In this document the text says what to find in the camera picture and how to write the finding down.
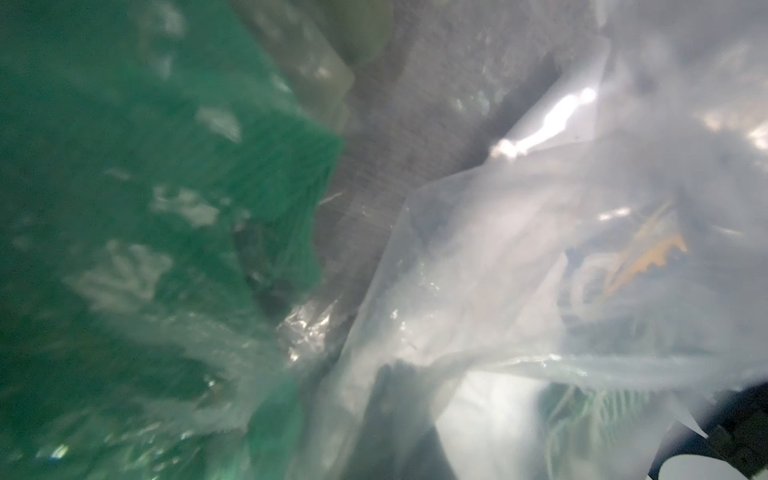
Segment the clear plastic vacuum bag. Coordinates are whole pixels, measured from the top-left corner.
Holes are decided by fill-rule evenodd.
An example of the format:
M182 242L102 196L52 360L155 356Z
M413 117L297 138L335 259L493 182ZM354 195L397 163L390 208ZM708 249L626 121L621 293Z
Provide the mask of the clear plastic vacuum bag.
M767 470L763 1L5 1L5 479Z

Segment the white printed t-shirt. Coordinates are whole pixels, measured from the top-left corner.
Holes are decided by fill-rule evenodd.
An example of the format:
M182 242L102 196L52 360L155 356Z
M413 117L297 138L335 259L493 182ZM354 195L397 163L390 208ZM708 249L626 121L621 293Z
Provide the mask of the white printed t-shirt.
M767 378L767 237L653 206L546 266L487 262L457 296L471 361L438 479L656 477L678 410Z

